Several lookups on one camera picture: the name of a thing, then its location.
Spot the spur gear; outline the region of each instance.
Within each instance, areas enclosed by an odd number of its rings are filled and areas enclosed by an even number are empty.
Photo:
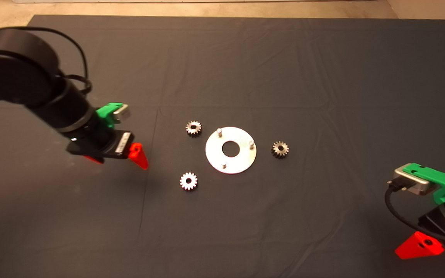
[[[284,158],[289,153],[289,146],[283,141],[277,141],[272,145],[272,155]]]
[[[187,133],[190,136],[199,136],[202,132],[202,125],[198,121],[191,121],[187,123]]]
[[[186,191],[194,190],[197,183],[198,178],[193,173],[185,173],[180,179],[180,185]]]

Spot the floor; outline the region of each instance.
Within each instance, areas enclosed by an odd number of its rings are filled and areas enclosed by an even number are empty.
[[[387,0],[246,3],[41,3],[0,0],[0,27],[26,25],[34,14],[397,18]]]

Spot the dark gray tablecloth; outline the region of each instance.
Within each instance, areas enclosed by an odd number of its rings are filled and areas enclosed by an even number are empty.
[[[0,102],[0,277],[442,277],[445,253],[399,260],[412,230],[385,208],[395,168],[445,172],[445,21],[35,16],[85,49],[95,106],[150,169],[102,166]],[[62,69],[76,50],[42,34]],[[203,124],[201,137],[184,131]],[[216,171],[205,142],[240,127],[252,167]],[[284,160],[270,147],[290,145]],[[185,172],[195,192],[180,189]],[[394,195],[415,220],[431,197]]]

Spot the gear hole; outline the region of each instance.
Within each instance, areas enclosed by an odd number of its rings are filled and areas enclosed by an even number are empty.
[[[222,145],[222,152],[227,156],[227,157],[235,157],[238,155],[238,153],[240,153],[240,146],[238,146],[238,144],[236,142],[233,141],[228,141],[226,143],[224,143],[224,145]]]

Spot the metal disc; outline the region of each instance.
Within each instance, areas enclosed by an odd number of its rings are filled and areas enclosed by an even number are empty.
[[[205,144],[205,155],[212,167],[225,174],[238,174],[252,166],[256,157],[256,144],[250,134],[235,127],[218,130],[221,130],[221,136],[216,130]],[[222,151],[223,145],[230,141],[237,143],[240,147],[240,153],[234,157],[226,156]]]

